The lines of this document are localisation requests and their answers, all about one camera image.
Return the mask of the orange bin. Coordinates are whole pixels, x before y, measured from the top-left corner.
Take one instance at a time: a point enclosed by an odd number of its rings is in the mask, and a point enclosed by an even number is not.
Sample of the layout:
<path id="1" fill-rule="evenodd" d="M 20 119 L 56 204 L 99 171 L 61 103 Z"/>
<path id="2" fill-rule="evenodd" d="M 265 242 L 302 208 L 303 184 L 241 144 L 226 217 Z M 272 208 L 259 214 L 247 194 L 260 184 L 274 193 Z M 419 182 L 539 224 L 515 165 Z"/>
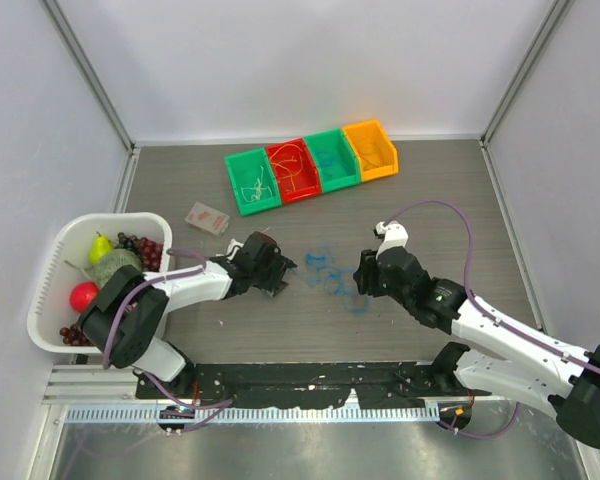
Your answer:
<path id="1" fill-rule="evenodd" d="M 397 150 L 378 120 L 349 124 L 342 131 L 358 159 L 362 182 L 399 172 Z"/>

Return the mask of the green pear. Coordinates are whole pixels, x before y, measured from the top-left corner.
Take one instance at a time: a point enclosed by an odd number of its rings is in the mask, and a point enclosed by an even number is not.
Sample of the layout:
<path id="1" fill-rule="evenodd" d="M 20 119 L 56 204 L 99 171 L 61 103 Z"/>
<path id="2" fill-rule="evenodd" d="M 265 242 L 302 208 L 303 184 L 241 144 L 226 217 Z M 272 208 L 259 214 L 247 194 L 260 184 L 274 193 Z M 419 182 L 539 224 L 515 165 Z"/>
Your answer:
<path id="1" fill-rule="evenodd" d="M 115 247 L 116 245 L 109 238 L 97 232 L 88 254 L 90 264 L 95 266 L 104 255 L 113 251 Z"/>

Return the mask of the red grape bunch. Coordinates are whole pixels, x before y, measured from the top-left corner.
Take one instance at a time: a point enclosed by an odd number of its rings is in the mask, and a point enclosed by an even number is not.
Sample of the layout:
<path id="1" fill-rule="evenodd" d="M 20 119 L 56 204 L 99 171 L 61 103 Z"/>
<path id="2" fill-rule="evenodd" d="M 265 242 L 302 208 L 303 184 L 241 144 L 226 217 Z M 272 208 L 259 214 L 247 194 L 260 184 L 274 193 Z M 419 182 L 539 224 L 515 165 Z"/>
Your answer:
<path id="1" fill-rule="evenodd" d="M 63 327 L 59 330 L 59 334 L 62 337 L 63 343 L 70 346 L 90 346 L 91 342 L 87 337 L 77 328 L 76 325 L 71 327 Z"/>

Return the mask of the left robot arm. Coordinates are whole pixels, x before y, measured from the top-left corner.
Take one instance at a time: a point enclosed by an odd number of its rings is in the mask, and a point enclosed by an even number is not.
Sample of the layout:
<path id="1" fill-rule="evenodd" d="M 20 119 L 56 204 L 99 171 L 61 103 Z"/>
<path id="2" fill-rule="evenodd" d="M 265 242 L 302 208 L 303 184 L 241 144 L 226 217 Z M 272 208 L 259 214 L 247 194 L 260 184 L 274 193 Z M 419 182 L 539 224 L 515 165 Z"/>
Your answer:
<path id="1" fill-rule="evenodd" d="M 132 367 L 173 399 L 188 395 L 196 381 L 192 361 L 158 336 L 163 318 L 190 305 L 222 301 L 255 288 L 275 297 L 297 267 L 262 232 L 233 240 L 225 254 L 194 267 L 142 272 L 131 265 L 114 271 L 86 310 L 77 329 L 102 353 L 105 368 Z"/>

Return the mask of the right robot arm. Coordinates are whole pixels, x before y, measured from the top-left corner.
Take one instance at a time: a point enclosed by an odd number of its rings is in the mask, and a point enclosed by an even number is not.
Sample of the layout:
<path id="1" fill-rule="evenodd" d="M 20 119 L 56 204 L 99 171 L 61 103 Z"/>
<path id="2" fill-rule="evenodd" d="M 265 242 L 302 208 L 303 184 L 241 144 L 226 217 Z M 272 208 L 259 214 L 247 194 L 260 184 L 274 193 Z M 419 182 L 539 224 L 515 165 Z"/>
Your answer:
<path id="1" fill-rule="evenodd" d="M 587 350 L 520 323 L 462 285 L 430 276 L 402 247 L 362 251 L 353 278 L 360 294 L 387 296 L 421 325 L 458 337 L 434 361 L 437 391 L 505 396 L 600 450 L 600 345 Z"/>

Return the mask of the green bin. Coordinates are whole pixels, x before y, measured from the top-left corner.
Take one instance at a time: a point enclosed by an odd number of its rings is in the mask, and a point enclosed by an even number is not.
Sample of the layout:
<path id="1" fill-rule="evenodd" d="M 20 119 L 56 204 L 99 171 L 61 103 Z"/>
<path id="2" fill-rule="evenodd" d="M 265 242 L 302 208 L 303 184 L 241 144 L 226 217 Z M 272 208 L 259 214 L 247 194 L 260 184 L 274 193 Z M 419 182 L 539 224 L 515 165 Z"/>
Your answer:
<path id="1" fill-rule="evenodd" d="M 241 216 L 282 205 L 277 181 L 263 148 L 229 155 L 225 164 Z"/>
<path id="2" fill-rule="evenodd" d="M 304 141 L 318 169 L 323 193 L 361 182 L 357 157 L 341 129 L 308 135 Z"/>

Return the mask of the left green bin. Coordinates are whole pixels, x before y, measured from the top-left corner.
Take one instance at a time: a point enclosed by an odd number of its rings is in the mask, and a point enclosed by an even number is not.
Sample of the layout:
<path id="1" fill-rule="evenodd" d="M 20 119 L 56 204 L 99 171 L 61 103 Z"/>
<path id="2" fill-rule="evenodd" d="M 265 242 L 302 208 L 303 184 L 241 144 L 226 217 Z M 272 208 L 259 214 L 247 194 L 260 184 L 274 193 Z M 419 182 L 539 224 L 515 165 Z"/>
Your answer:
<path id="1" fill-rule="evenodd" d="M 277 181 L 263 148 L 229 155 L 225 164 L 241 216 L 282 205 Z"/>

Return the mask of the green melon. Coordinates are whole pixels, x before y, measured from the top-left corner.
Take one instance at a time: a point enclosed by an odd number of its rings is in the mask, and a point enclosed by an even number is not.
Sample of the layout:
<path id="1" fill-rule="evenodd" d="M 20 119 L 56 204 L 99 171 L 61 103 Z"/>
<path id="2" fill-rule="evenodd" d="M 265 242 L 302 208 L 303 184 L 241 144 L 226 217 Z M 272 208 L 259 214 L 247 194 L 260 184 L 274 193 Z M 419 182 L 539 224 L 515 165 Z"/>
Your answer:
<path id="1" fill-rule="evenodd" d="M 126 266 L 134 267 L 139 272 L 143 271 L 143 264 L 136 254 L 129 250 L 114 249 L 103 255 L 92 267 L 91 281 L 98 288 L 102 288 L 120 268 Z"/>

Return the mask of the small card box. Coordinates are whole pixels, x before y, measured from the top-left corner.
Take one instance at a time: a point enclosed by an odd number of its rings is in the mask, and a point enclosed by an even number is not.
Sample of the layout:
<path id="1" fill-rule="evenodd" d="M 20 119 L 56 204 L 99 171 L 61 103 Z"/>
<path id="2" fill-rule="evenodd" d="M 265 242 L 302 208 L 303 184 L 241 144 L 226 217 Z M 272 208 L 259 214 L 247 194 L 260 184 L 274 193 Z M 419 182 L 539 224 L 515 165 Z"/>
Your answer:
<path id="1" fill-rule="evenodd" d="M 214 236 L 222 235 L 229 226 L 230 217 L 206 204 L 196 202 L 185 217 L 190 226 Z"/>

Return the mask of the red apple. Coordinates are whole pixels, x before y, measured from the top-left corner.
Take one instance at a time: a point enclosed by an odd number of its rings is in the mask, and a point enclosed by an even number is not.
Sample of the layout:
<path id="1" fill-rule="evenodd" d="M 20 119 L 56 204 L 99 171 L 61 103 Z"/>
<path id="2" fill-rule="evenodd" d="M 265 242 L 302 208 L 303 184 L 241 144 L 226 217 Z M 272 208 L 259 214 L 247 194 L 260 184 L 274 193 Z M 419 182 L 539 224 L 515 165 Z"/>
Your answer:
<path id="1" fill-rule="evenodd" d="M 93 282 L 83 282 L 70 293 L 69 305 L 78 312 L 84 312 L 99 293 L 98 286 Z"/>

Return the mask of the dark grape bunch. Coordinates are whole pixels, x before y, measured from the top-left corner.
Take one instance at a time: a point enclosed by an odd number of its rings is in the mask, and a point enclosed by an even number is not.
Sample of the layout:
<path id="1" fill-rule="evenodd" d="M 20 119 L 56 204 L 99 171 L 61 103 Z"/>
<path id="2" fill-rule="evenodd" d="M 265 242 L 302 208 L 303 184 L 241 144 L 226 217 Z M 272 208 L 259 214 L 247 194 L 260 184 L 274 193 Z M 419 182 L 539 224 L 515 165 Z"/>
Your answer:
<path id="1" fill-rule="evenodd" d="M 117 234 L 117 249 L 131 252 L 139 260 L 142 271 L 158 272 L 161 266 L 163 245 L 147 237 Z"/>

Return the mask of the white plastic basket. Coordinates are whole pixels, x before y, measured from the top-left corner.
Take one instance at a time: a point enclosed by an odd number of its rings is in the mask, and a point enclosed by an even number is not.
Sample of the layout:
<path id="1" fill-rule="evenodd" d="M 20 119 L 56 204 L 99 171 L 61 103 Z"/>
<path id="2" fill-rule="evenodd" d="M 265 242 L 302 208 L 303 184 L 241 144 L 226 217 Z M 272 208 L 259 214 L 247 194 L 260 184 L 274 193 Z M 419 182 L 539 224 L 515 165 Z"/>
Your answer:
<path id="1" fill-rule="evenodd" d="M 66 224 L 48 249 L 27 317 L 32 342 L 54 354 L 98 355 L 94 346 L 65 344 L 60 329 L 78 319 L 69 304 L 69 295 L 86 278 L 79 271 L 89 265 L 88 254 L 98 233 L 113 241 L 120 232 L 153 240 L 168 249 L 173 243 L 171 226 L 150 213 L 99 213 L 80 216 Z"/>

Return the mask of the red bin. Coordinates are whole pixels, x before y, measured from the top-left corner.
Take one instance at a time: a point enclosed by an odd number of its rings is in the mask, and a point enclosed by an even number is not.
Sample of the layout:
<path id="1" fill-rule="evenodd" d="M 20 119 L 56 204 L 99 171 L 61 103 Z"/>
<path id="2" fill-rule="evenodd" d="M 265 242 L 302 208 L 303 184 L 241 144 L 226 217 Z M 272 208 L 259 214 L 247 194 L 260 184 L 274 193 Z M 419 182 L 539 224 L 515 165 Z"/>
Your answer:
<path id="1" fill-rule="evenodd" d="M 322 193 L 318 169 L 302 138 L 265 148 L 283 204 L 317 197 Z"/>

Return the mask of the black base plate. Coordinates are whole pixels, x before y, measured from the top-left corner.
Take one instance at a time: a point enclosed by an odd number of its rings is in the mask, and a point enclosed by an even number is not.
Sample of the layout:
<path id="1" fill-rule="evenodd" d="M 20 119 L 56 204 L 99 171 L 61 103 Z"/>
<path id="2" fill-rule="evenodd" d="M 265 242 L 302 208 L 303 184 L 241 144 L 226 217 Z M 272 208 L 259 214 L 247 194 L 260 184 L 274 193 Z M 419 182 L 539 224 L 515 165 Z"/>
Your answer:
<path id="1" fill-rule="evenodd" d="M 188 367 L 171 395 L 203 406 L 282 410 L 339 409 L 354 393 L 362 409 L 422 406 L 426 398 L 486 396 L 416 362 L 207 363 Z"/>

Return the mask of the right green bin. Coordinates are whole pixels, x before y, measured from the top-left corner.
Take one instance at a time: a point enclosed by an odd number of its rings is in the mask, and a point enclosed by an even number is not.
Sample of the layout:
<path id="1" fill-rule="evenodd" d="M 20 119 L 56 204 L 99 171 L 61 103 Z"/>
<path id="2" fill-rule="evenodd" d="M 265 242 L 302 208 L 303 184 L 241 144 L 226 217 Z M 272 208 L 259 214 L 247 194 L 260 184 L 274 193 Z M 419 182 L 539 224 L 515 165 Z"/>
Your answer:
<path id="1" fill-rule="evenodd" d="M 323 193 L 361 182 L 357 157 L 341 129 L 308 135 L 304 141 L 318 169 Z"/>

